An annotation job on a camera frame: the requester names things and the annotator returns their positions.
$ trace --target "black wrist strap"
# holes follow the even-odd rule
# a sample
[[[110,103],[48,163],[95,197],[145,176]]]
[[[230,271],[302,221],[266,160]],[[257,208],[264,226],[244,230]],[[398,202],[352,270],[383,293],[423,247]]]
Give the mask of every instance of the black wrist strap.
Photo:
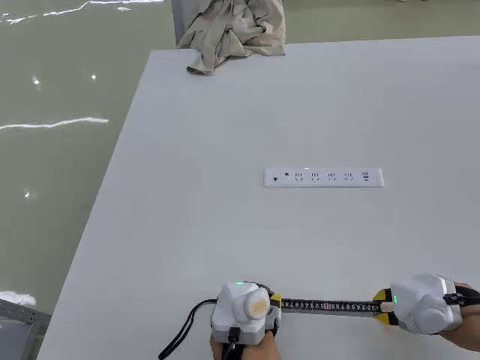
[[[465,286],[456,286],[457,294],[463,298],[463,306],[480,305],[480,292]]]
[[[447,294],[443,297],[448,305],[460,305],[461,308],[480,305],[480,292],[461,285],[457,285],[455,291],[456,294]]]

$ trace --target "yellow label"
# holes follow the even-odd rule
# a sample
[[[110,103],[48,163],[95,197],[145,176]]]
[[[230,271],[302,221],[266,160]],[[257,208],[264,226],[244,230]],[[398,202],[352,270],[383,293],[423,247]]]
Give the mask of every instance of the yellow label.
[[[256,302],[255,304],[252,304],[250,306],[250,308],[252,310],[252,315],[257,315],[257,314],[264,313],[264,312],[267,311],[267,301],[260,300],[260,301]]]

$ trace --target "electrical outlet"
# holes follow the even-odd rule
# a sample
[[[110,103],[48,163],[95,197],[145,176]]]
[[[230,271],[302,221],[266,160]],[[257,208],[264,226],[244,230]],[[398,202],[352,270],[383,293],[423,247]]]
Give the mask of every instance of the electrical outlet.
[[[384,183],[378,167],[268,167],[264,185],[276,188],[383,188]]]

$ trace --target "finger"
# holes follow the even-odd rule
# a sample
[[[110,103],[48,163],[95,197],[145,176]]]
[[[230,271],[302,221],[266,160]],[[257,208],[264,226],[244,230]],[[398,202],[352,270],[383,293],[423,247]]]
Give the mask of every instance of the finger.
[[[222,359],[222,349],[224,345],[215,341],[213,336],[210,336],[210,347],[211,352],[213,353],[214,360],[221,360]]]

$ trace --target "white power strip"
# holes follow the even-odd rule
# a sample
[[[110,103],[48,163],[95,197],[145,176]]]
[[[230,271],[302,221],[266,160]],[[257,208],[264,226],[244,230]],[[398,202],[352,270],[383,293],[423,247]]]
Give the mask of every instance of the white power strip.
[[[264,185],[276,188],[383,188],[378,167],[268,167]]]

